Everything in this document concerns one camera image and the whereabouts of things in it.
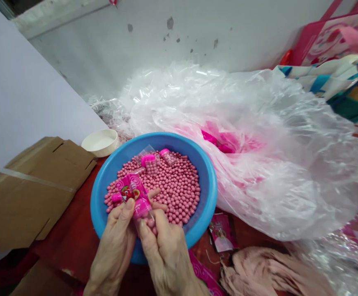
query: cartoon label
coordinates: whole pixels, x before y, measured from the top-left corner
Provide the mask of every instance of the cartoon label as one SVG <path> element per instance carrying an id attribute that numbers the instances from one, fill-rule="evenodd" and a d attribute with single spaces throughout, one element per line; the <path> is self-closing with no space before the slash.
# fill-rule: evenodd
<path id="1" fill-rule="evenodd" d="M 147 215 L 152 209 L 147 191 L 138 175 L 126 175 L 123 179 L 116 183 L 116 187 L 120 191 L 122 199 L 125 202 L 127 202 L 130 198 L 135 200 L 134 219 L 139 219 L 142 216 Z"/>

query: colorful bag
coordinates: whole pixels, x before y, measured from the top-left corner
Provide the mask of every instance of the colorful bag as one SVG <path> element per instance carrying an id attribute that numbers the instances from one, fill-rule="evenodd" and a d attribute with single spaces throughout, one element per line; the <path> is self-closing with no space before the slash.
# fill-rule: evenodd
<path id="1" fill-rule="evenodd" d="M 341 3 L 334 0 L 320 21 L 303 28 L 291 65 L 309 66 L 358 53 L 358 1 L 349 14 L 331 18 Z"/>

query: pink cap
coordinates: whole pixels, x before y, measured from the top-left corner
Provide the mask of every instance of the pink cap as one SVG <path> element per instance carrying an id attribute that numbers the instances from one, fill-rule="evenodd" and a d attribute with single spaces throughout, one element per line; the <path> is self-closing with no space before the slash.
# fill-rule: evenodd
<path id="1" fill-rule="evenodd" d="M 146 167 L 146 161 L 155 161 L 155 155 L 149 154 L 142 157 L 141 163 L 143 167 Z"/>
<path id="2" fill-rule="evenodd" d="M 169 149 L 162 149 L 161 152 L 159 153 L 161 156 L 164 156 L 164 154 L 169 153 Z"/>
<path id="3" fill-rule="evenodd" d="M 121 193 L 116 193 L 116 194 L 112 195 L 112 201 L 113 202 L 118 202 L 118 201 L 121 201 L 121 200 L 122 200 Z"/>

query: pink card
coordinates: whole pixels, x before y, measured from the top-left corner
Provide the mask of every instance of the pink card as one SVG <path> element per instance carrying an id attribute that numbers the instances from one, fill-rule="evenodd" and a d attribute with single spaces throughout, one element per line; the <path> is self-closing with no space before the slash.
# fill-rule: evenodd
<path id="1" fill-rule="evenodd" d="M 218 253 L 238 248 L 227 215 L 223 213 L 214 214 L 209 224 L 209 230 Z"/>

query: pink bead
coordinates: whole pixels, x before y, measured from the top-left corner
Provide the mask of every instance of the pink bead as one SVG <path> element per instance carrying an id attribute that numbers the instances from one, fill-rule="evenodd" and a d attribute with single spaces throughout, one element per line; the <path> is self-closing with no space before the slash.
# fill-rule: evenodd
<path id="1" fill-rule="evenodd" d="M 148 222 L 147 222 L 147 226 L 149 226 L 150 228 L 153 228 L 155 225 L 155 222 L 153 219 L 150 219 Z"/>

